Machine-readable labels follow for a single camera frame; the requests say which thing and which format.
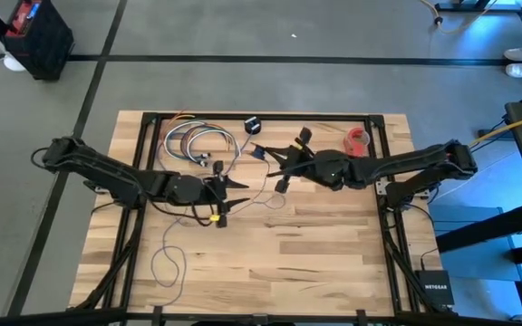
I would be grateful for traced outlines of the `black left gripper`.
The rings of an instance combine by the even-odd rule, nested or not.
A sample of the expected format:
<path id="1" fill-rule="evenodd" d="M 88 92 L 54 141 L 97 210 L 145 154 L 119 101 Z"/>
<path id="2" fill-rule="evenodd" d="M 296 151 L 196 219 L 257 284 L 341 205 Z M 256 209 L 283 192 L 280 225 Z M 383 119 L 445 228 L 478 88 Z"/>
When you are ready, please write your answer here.
<path id="1" fill-rule="evenodd" d="M 237 206 L 249 200 L 248 197 L 240 199 L 232 199 L 225 201 L 227 198 L 227 188 L 248 188 L 248 185 L 238 183 L 223 173 L 224 162 L 215 161 L 212 165 L 212 176 L 204 179 L 205 189 L 216 201 L 218 219 L 215 221 L 217 228 L 227 227 L 227 213 L 231 211 L 233 206 Z"/>

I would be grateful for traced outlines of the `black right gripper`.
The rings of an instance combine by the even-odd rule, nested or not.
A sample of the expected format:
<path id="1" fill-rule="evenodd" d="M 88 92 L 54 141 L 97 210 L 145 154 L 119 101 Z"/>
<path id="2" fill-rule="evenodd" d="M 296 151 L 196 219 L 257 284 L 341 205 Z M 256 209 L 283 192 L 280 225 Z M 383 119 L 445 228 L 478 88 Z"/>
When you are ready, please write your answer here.
<path id="1" fill-rule="evenodd" d="M 312 131 L 302 127 L 294 144 L 287 148 L 265 147 L 266 154 L 275 159 L 282 171 L 283 177 L 276 183 L 275 191 L 285 194 L 289 187 L 291 176 L 301 177 L 313 161 L 313 151 L 307 145 L 312 137 Z"/>

